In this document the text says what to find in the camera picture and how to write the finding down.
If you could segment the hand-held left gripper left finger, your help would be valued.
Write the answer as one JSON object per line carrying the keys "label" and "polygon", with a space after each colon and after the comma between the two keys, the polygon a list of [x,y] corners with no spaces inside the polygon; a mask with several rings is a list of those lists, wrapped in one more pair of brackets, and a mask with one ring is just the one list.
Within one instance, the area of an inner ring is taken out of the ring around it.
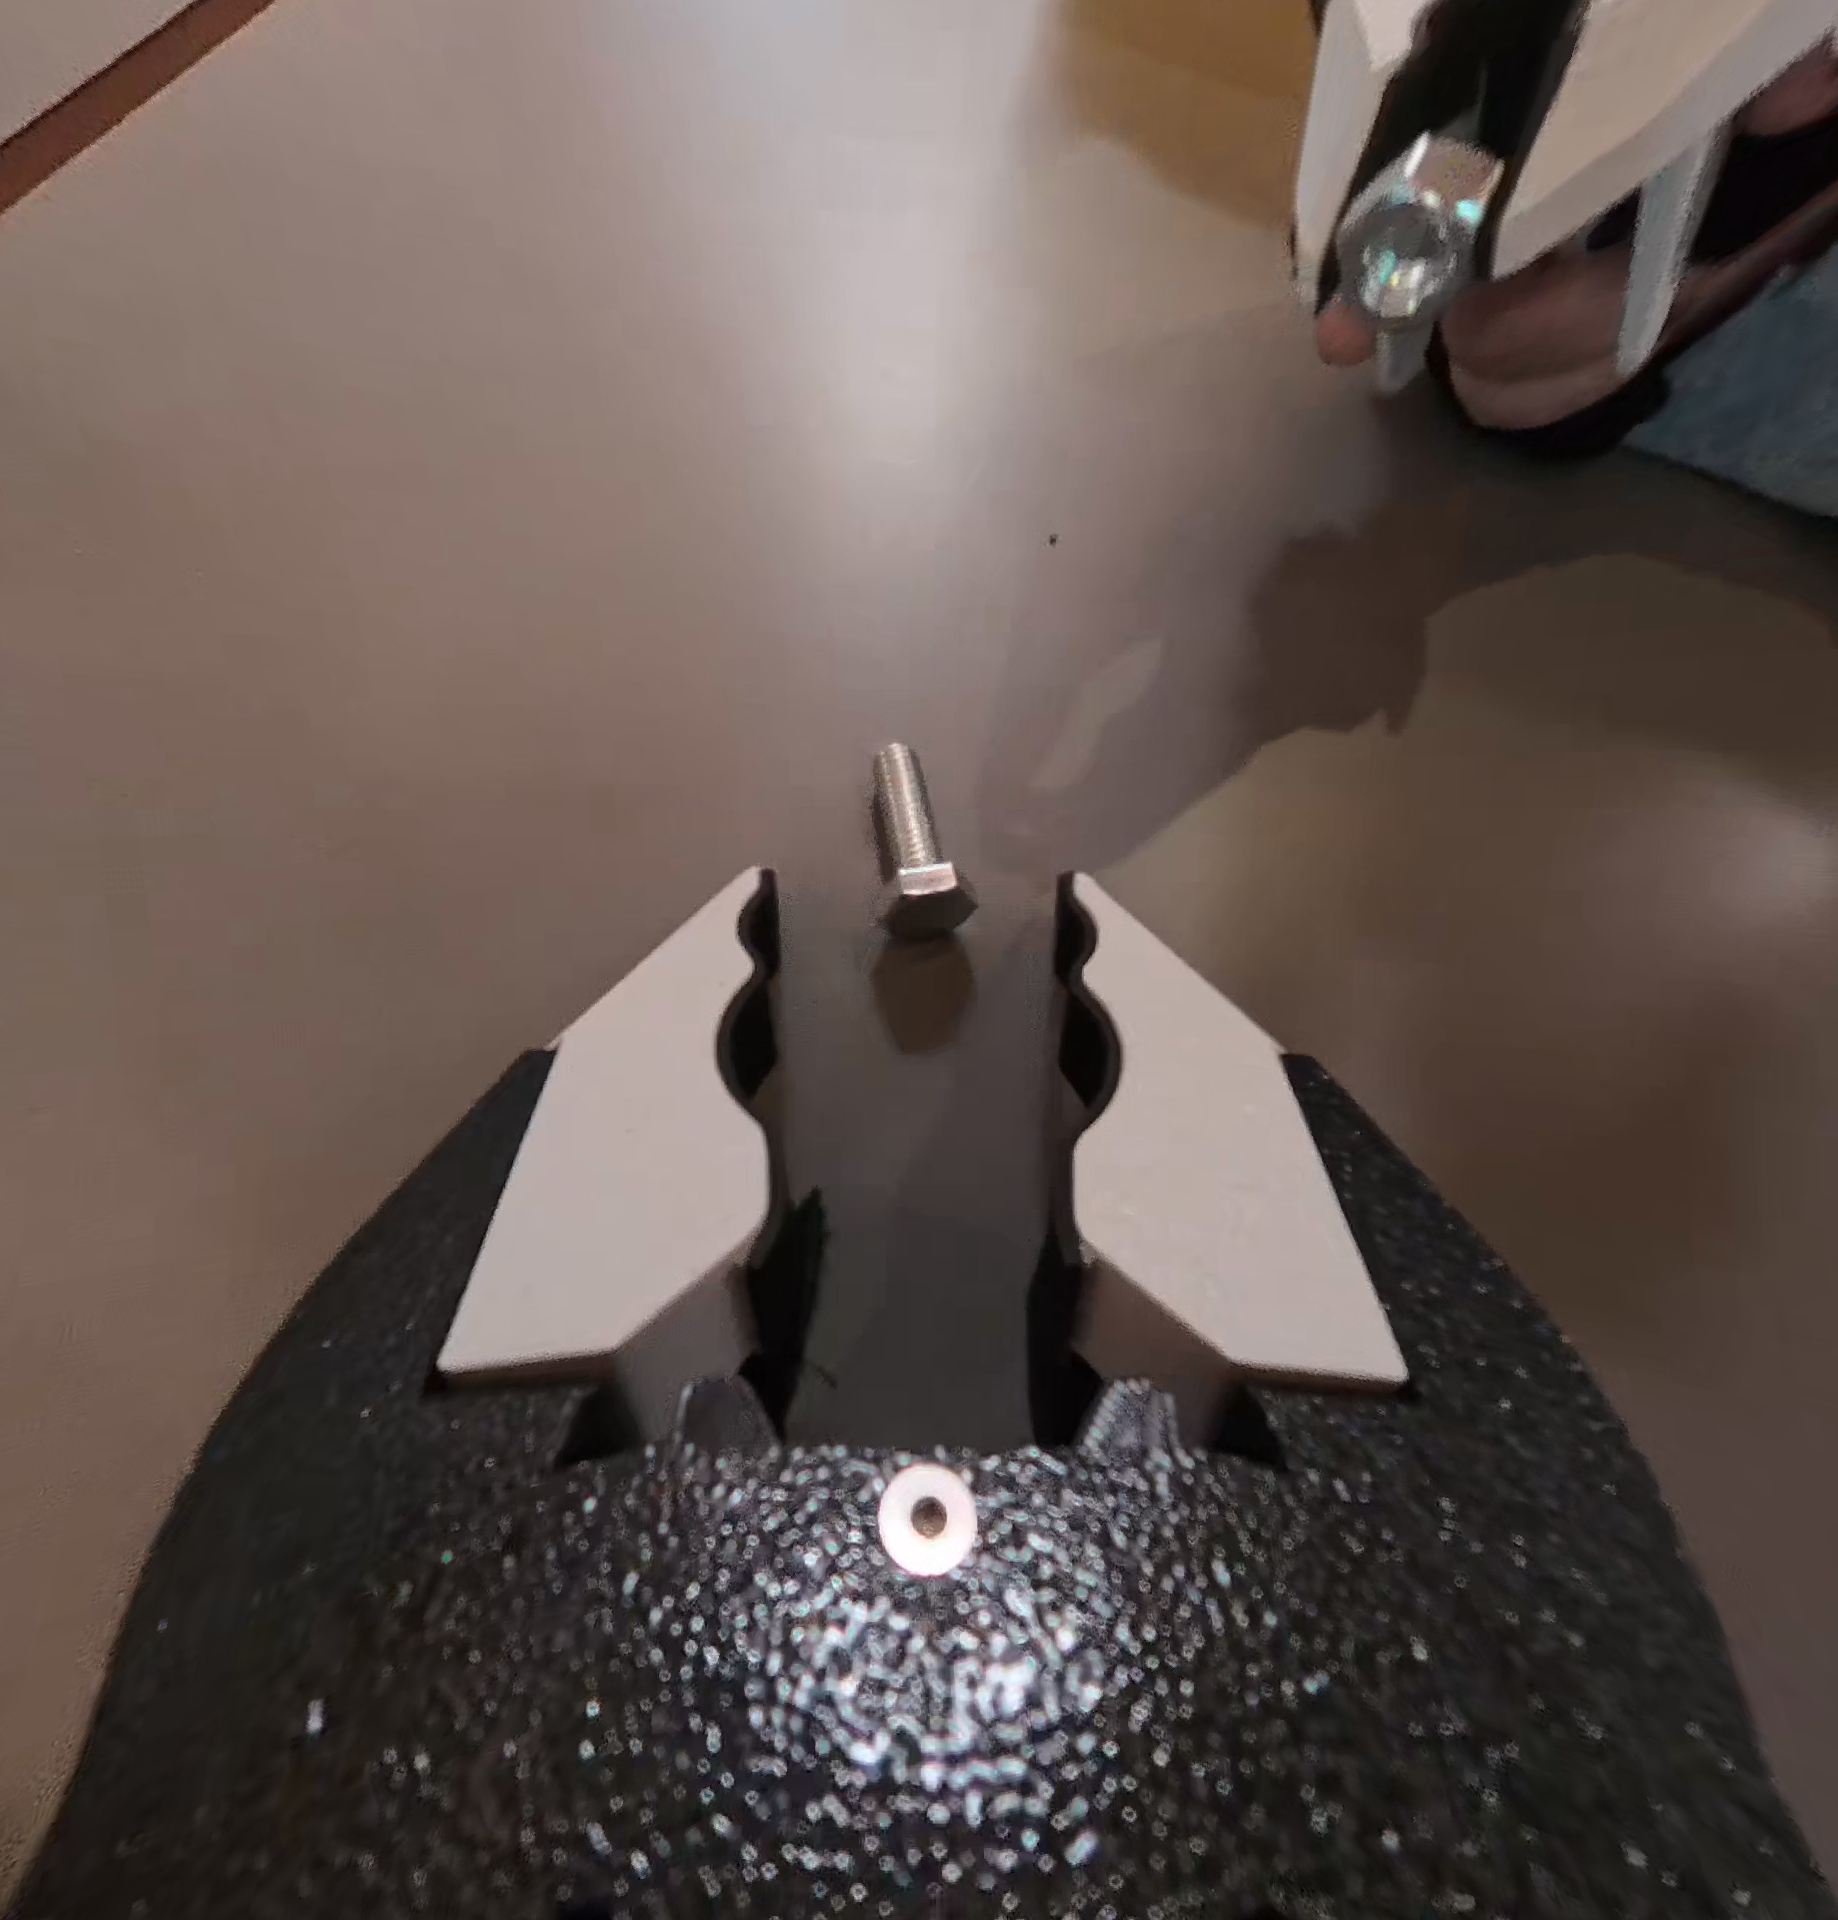
{"label": "hand-held left gripper left finger", "polygon": [[746,868],[558,1037],[436,1358],[446,1389],[595,1390],[653,1438],[694,1379],[794,1390],[775,1091],[777,875]]}

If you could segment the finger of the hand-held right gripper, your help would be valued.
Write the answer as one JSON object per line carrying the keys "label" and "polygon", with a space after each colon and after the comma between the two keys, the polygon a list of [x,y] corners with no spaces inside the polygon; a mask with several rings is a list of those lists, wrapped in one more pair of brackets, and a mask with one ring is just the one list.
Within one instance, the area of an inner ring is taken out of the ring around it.
{"label": "finger of the hand-held right gripper", "polygon": [[1491,276],[1593,227],[1835,27],[1835,1],[1590,3],[1508,193]]}
{"label": "finger of the hand-held right gripper", "polygon": [[1318,3],[1292,208],[1301,295],[1340,295],[1342,215],[1390,159],[1435,132],[1478,146],[1478,6]]}

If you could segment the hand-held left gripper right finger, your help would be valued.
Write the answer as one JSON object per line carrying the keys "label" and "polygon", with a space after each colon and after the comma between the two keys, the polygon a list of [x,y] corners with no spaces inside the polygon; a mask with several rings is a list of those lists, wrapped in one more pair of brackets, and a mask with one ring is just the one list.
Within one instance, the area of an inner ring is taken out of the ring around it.
{"label": "hand-held left gripper right finger", "polygon": [[1051,1444],[1142,1381],[1190,1445],[1274,1464],[1262,1390],[1406,1393],[1284,1048],[1078,871],[1054,1010]]}

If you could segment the zinc hex nut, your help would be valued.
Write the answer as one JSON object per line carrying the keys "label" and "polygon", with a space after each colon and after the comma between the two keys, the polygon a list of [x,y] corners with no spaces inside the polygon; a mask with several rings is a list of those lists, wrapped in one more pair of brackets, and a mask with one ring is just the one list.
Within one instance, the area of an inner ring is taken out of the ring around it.
{"label": "zinc hex nut", "polygon": [[1507,164],[1449,132],[1418,134],[1340,220],[1340,300],[1372,330],[1381,396],[1425,368],[1437,320],[1473,271]]}

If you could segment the steel hex bolt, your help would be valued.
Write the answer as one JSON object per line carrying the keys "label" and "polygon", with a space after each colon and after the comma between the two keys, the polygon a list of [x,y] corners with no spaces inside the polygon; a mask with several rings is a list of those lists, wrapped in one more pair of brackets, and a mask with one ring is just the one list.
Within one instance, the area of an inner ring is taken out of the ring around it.
{"label": "steel hex bolt", "polygon": [[875,828],[883,866],[879,924],[897,943],[953,935],[979,908],[965,870],[939,842],[918,751],[885,743],[875,753]]}

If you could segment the person's right hand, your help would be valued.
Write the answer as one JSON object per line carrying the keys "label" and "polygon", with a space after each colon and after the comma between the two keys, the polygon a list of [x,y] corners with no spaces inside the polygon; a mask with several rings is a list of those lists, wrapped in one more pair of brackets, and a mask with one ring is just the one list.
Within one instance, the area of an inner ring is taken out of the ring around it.
{"label": "person's right hand", "polygon": [[1629,255],[1629,244],[1570,242],[1465,287],[1429,346],[1429,374],[1457,418],[1556,456],[1617,444],[1647,418],[1663,374],[1617,364]]}

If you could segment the person's blue jeans leg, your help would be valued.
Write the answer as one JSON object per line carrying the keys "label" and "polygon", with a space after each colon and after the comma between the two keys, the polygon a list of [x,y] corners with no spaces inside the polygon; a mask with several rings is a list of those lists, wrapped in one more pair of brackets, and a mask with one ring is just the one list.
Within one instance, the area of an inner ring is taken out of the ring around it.
{"label": "person's blue jeans leg", "polygon": [[1627,445],[1838,521],[1838,240],[1684,349]]}

